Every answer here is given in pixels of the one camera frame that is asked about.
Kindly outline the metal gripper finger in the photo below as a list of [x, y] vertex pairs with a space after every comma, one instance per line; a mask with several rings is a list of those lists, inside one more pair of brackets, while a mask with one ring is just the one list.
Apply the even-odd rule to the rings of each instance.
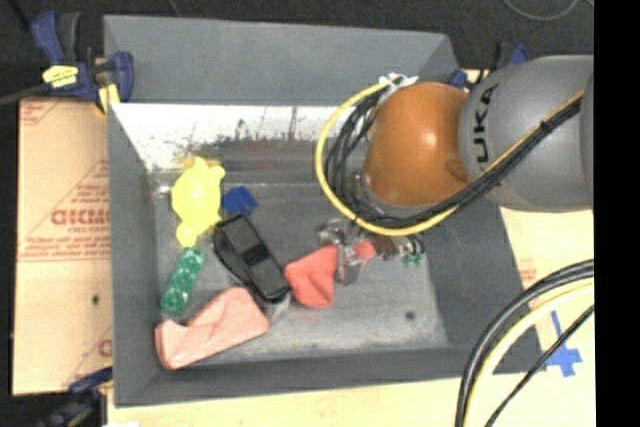
[[338, 248], [337, 281], [349, 286], [358, 281], [363, 259], [353, 244], [342, 244]]
[[315, 228], [319, 246], [344, 245], [348, 238], [348, 224], [342, 219], [331, 219]]

